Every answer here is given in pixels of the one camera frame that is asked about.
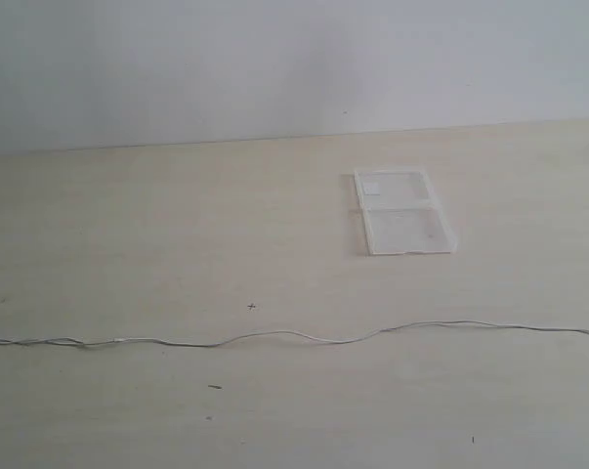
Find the clear plastic open case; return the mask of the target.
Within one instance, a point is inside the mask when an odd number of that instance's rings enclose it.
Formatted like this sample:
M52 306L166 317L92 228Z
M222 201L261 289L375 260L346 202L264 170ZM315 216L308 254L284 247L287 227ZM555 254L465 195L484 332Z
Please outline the clear plastic open case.
M370 255L450 254L458 239L427 172L356 170L354 185Z

